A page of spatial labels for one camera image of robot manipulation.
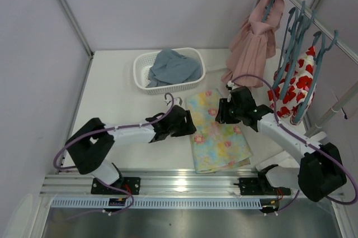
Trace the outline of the pastel floral skirt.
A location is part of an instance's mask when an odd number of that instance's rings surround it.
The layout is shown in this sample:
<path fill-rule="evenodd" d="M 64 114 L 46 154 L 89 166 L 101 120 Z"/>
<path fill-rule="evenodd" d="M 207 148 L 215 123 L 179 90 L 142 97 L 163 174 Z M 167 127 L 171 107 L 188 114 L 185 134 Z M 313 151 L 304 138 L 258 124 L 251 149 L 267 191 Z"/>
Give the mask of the pastel floral skirt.
<path fill-rule="evenodd" d="M 217 89 L 185 100 L 196 132 L 191 135 L 195 172 L 212 173 L 250 165 L 253 152 L 238 124 L 219 124 L 215 118 L 222 95 Z"/>

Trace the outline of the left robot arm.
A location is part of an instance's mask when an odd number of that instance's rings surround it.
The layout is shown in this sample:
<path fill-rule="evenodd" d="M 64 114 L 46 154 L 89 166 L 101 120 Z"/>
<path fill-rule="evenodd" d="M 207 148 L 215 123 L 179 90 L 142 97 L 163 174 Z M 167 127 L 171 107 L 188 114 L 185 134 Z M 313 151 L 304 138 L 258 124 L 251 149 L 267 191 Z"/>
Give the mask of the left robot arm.
<path fill-rule="evenodd" d="M 117 166 L 106 160 L 115 144 L 149 144 L 195 132 L 190 111 L 175 105 L 170 111 L 147 117 L 131 127 L 110 127 L 99 118 L 92 118 L 66 142 L 65 150 L 80 174 L 90 174 L 107 185 L 114 185 L 123 181 Z"/>

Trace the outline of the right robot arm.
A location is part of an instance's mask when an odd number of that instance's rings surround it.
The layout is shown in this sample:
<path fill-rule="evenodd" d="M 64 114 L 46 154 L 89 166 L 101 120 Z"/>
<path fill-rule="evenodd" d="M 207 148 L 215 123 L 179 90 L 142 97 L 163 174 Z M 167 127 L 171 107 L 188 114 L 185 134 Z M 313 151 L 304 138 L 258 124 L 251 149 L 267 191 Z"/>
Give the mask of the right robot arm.
<path fill-rule="evenodd" d="M 271 187 L 298 189 L 311 201 L 318 202 L 347 182 L 336 146 L 313 141 L 278 120 L 273 109 L 265 104 L 256 105 L 247 87 L 236 88 L 229 98 L 219 100 L 215 120 L 221 124 L 243 123 L 269 137 L 299 163 L 297 168 L 279 164 L 264 168 L 260 173 Z"/>

